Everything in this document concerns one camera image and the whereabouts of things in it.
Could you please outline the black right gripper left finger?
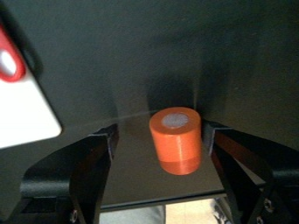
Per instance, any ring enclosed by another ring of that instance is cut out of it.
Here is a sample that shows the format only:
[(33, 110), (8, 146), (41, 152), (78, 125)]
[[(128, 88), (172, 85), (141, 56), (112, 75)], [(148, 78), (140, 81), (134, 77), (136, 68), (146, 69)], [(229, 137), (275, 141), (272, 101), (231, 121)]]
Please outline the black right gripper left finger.
[(113, 124), (56, 150), (28, 168), (21, 200), (6, 224), (97, 224), (117, 147)]

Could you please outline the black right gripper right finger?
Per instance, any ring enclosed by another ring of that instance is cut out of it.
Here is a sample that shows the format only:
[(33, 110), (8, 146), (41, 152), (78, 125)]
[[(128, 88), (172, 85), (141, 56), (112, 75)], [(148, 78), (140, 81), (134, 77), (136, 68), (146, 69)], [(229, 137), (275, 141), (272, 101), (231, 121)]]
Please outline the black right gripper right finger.
[(201, 140), (227, 194), (233, 224), (299, 224), (299, 151), (220, 123)]

